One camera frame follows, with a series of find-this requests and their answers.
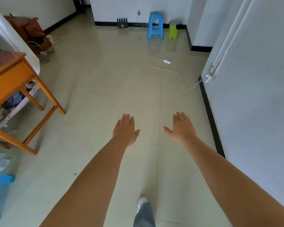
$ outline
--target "gray pants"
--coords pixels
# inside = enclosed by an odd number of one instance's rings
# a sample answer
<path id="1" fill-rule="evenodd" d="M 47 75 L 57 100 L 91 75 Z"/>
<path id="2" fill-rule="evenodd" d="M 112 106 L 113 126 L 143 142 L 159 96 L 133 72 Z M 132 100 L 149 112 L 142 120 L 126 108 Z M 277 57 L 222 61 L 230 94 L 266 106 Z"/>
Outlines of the gray pants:
<path id="1" fill-rule="evenodd" d="M 149 202 L 141 206 L 133 221 L 133 227 L 156 227 L 153 209 Z"/>

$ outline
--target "glossy floor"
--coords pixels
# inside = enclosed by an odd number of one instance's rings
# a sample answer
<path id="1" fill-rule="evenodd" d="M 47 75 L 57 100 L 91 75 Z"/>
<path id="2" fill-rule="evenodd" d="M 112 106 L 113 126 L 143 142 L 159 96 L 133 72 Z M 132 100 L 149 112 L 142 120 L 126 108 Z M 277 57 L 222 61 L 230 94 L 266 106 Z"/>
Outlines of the glossy floor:
<path id="1" fill-rule="evenodd" d="M 199 137 L 214 141 L 197 83 L 208 54 L 189 50 L 180 30 L 177 40 L 147 40 L 147 28 L 118 30 L 95 26 L 79 15 L 53 33 L 55 53 L 41 65 L 41 78 L 67 110 L 56 111 L 30 146 L 36 156 L 17 148 L 8 151 L 16 174 L 0 226 L 39 226 L 81 170 L 111 138 L 123 113 L 135 116 L 141 130 L 122 160 L 105 226 L 132 226 L 140 195 L 148 197 L 158 227 L 230 226 L 204 179 L 184 148 L 169 139 L 162 126 L 185 111 Z M 40 112 L 29 104 L 12 119 L 12 136 L 24 140 L 52 107 L 43 93 Z"/>

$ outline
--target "person's left hand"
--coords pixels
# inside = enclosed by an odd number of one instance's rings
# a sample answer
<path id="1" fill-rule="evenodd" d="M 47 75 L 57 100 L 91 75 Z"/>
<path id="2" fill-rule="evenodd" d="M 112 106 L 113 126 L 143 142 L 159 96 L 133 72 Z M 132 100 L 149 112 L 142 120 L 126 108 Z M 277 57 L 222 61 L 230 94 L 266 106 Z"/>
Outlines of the person's left hand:
<path id="1" fill-rule="evenodd" d="M 119 141 L 124 142 L 126 147 L 129 147 L 134 144 L 139 133 L 140 130 L 135 131 L 134 118 L 130 117 L 129 114 L 123 114 L 115 126 L 113 138 L 117 138 Z"/>

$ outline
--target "shoe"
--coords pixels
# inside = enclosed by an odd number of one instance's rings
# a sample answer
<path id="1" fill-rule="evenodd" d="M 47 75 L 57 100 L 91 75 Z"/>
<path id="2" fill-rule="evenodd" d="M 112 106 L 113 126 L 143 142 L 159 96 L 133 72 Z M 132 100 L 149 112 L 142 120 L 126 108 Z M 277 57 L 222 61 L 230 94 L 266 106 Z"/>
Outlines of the shoe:
<path id="1" fill-rule="evenodd" d="M 138 201 L 138 212 L 144 203 L 148 202 L 147 197 L 140 197 Z"/>

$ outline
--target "yellow-green trash can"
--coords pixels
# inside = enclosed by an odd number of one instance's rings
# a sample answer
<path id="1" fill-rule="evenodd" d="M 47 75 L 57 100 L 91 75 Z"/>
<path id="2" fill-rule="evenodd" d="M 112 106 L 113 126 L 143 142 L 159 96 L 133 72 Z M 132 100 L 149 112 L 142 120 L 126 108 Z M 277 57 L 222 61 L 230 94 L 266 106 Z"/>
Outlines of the yellow-green trash can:
<path id="1" fill-rule="evenodd" d="M 178 20 L 171 20 L 169 22 L 169 39 L 176 39 L 178 37 L 181 24 L 182 23 Z"/>

